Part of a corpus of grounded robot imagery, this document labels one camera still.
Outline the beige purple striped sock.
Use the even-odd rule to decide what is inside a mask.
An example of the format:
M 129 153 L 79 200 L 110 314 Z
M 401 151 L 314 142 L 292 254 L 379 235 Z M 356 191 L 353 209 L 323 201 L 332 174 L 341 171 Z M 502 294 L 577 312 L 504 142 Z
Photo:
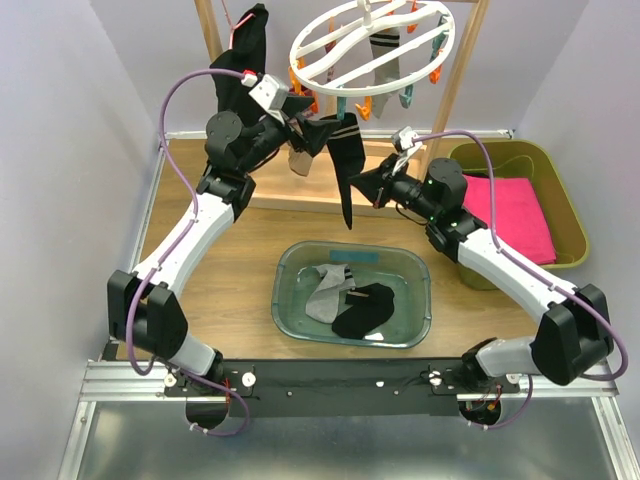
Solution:
M 298 176 L 307 177 L 310 173 L 313 157 L 306 151 L 290 149 L 288 153 L 288 165 L 290 170 Z

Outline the black sock tan stripes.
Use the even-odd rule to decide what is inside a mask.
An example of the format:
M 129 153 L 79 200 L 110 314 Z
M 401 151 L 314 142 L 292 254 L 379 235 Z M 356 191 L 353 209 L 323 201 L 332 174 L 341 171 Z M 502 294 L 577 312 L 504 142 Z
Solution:
M 327 148 L 334 166 L 341 201 L 342 215 L 349 230 L 353 225 L 353 206 L 350 178 L 359 175 L 366 161 L 361 132 L 354 113 L 345 113 L 341 120 L 336 114 L 321 117 L 336 120 L 339 127 L 327 141 Z

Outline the white round clip hanger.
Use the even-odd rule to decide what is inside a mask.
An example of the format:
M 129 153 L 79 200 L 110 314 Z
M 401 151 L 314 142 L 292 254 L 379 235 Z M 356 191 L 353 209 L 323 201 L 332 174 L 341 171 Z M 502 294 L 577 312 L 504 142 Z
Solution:
M 440 1 L 347 1 L 302 28 L 288 61 L 296 80 L 317 93 L 376 96 L 440 69 L 455 37 L 454 15 Z

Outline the grey sock black stripes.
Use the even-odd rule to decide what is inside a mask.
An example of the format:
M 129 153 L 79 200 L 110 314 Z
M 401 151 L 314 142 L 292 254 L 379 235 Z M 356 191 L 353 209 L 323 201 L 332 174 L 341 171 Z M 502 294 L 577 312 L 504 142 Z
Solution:
M 338 316 L 340 294 L 352 290 L 356 283 L 348 264 L 314 266 L 321 281 L 306 302 L 305 313 L 315 321 L 332 324 Z

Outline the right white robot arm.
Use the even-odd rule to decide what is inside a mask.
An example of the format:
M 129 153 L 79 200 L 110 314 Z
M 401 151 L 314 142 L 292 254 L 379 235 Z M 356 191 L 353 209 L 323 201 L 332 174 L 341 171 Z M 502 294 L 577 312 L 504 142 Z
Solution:
M 374 207 L 390 201 L 422 217 L 431 245 L 506 293 L 537 323 L 533 337 L 490 338 L 462 357 L 460 379 L 480 392 L 507 374 L 542 375 L 566 386 L 613 350 L 604 293 L 578 288 L 539 267 L 492 234 L 463 205 L 467 181 L 449 158 L 431 163 L 424 181 L 395 167 L 390 155 L 378 168 L 354 175 L 350 184 Z

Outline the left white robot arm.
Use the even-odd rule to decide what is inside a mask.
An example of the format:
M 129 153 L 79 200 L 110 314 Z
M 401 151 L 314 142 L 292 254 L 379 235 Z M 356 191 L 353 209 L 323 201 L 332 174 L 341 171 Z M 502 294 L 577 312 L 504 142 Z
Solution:
M 115 271 L 107 282 L 112 337 L 183 371 L 201 395 L 214 393 L 223 376 L 223 356 L 189 331 L 179 298 L 211 245 L 240 217 L 255 190 L 252 172 L 284 144 L 319 153 L 338 129 L 336 117 L 311 120 L 310 101 L 288 94 L 282 108 L 245 126 L 233 111 L 206 124 L 207 164 L 195 198 L 159 247 L 132 272 Z

